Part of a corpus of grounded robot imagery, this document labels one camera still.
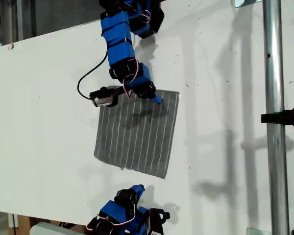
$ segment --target gray striped cloth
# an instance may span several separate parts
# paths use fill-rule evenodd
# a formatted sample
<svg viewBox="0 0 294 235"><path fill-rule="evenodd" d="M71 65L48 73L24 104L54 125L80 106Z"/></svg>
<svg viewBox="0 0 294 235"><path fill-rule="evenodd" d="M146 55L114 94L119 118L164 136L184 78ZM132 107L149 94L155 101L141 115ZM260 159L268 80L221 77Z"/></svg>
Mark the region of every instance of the gray striped cloth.
<svg viewBox="0 0 294 235"><path fill-rule="evenodd" d="M162 104L119 96L117 106L100 107L94 155L100 161L165 178L178 107L178 92L161 91Z"/></svg>

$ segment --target black wire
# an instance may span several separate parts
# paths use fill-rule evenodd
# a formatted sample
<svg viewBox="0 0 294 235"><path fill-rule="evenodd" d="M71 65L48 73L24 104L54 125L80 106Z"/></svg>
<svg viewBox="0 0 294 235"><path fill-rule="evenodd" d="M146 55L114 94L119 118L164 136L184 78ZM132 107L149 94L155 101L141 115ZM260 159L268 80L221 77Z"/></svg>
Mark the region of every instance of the black wire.
<svg viewBox="0 0 294 235"><path fill-rule="evenodd" d="M15 228L14 214L12 214L12 217L13 217L13 229L14 229L14 235L16 235L16 228Z"/></svg>
<svg viewBox="0 0 294 235"><path fill-rule="evenodd" d="M79 93L82 97L84 97L85 99L91 100L89 97L83 95L82 92L80 92L80 90L79 90L79 85L80 85L81 81L82 81L86 76L88 76L91 72L93 72L94 70L98 69L98 68L103 64L103 62L107 59L107 56L108 56L108 51L106 52L106 55L104 56L104 59L103 59L103 60L102 60L102 61L101 61L96 67L94 67L92 70L90 70L90 71L89 71L88 73L86 73L84 76L82 76L82 77L80 78L80 80L78 81L78 83L77 83L77 91L78 91L78 93Z"/></svg>

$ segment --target white table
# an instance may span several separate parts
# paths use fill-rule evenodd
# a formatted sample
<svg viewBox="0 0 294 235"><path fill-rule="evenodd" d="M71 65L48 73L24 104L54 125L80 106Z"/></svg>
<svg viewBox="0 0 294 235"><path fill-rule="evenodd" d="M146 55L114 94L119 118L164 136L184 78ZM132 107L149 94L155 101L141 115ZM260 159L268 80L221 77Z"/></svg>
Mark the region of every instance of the white table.
<svg viewBox="0 0 294 235"><path fill-rule="evenodd" d="M166 234L270 230L262 4L163 3L156 47L135 51L158 89L180 92L165 180L103 164L94 155L99 109L76 91L105 55L99 22L0 47L0 211L87 224L116 192L147 191L142 205L171 212ZM294 1L282 5L286 108L294 106ZM117 85L108 63L88 94ZM294 129L287 127L294 229Z"/></svg>

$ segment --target black clamp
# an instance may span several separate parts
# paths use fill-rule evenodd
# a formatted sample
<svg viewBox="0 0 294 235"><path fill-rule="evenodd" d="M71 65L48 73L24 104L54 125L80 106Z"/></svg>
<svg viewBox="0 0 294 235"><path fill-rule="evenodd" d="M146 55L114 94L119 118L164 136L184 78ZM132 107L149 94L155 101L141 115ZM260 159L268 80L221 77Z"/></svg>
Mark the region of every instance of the black clamp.
<svg viewBox="0 0 294 235"><path fill-rule="evenodd" d="M118 87L118 88L101 87L100 90L91 92L89 94L89 97L96 107L99 107L99 106L113 107L118 104L118 101L119 101L118 96L124 93L125 91L123 87Z"/></svg>
<svg viewBox="0 0 294 235"><path fill-rule="evenodd" d="M152 99L156 96L156 87L153 82L146 82L141 85L132 87L133 92L142 99Z"/></svg>
<svg viewBox="0 0 294 235"><path fill-rule="evenodd" d="M283 110L282 112L274 114L262 114L261 123L274 123L294 126L294 108L292 110Z"/></svg>

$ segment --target red and white wire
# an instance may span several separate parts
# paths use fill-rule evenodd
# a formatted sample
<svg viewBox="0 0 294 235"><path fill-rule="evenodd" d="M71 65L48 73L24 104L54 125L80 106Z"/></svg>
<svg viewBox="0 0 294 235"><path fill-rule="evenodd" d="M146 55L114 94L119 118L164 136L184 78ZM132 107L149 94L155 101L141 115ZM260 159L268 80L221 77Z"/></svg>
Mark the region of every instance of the red and white wire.
<svg viewBox="0 0 294 235"><path fill-rule="evenodd" d="M124 91L125 91L125 94L126 94L126 96L127 96L127 98L131 98L131 95L132 95L132 92L130 91L130 93L129 92L127 92L127 90L126 90L126 88L125 88L125 79L123 79L123 89L124 89Z"/></svg>
<svg viewBox="0 0 294 235"><path fill-rule="evenodd" d="M132 222L132 221L135 219L135 217L136 217L136 212L135 212L135 210L136 210L136 206L135 206L135 204L134 204L134 208L133 208L133 210L134 210L134 216L133 216L133 218L131 218L130 220L128 220L128 221L126 221L126 222L123 222L123 223L120 223L120 224L114 224L114 223L112 223L112 222L110 222L110 221L109 221L109 223L113 224L113 226L122 226L122 225L125 225L125 224L128 224L128 223ZM109 219L109 217L103 218L103 217L100 217L99 215L97 215L97 219L104 219L104 220L107 220L107 219ZM88 225L86 225L86 229L87 229L88 231L93 231L93 229L88 228Z"/></svg>
<svg viewBox="0 0 294 235"><path fill-rule="evenodd" d="M124 222L124 223L120 223L120 224L114 224L114 223L112 223L112 222L110 222L110 223L113 224L114 226L122 226L122 225L124 225L124 224L128 224L128 223L132 222L132 221L135 219L135 217L136 217L135 209L136 209L136 206L135 206L135 204L134 204L134 216L133 216L132 219L130 219L130 220Z"/></svg>
<svg viewBox="0 0 294 235"><path fill-rule="evenodd" d="M132 81L134 81L134 79L137 77L137 74L138 74L138 70L139 70L138 60L137 59L135 59L135 60L136 60L136 72L135 72L135 74L130 74L130 75L125 77L125 78L128 78L131 75L134 76L133 79L129 83L132 83Z"/></svg>
<svg viewBox="0 0 294 235"><path fill-rule="evenodd" d="M148 13L149 13L149 16L148 16L148 15L145 15L145 14L142 14L142 16L145 16L145 17L147 18L147 22L144 22L144 21L142 21L142 22L147 24L147 23L150 22L151 13L150 13L150 11L148 11L148 10L145 10L145 12L148 12Z"/></svg>
<svg viewBox="0 0 294 235"><path fill-rule="evenodd" d="M125 79L127 79L129 76L133 76L133 79L129 82L129 84L134 81L134 79L137 77L137 74L138 74L138 70L139 70L138 60L137 59L135 59L135 60L136 60L136 72L135 72L135 74L129 74L128 76L125 77ZM126 94L127 98L131 98L132 91L127 92L127 90L125 88L125 79L123 79L123 83L122 83L123 84L123 89L125 91L125 94Z"/></svg>

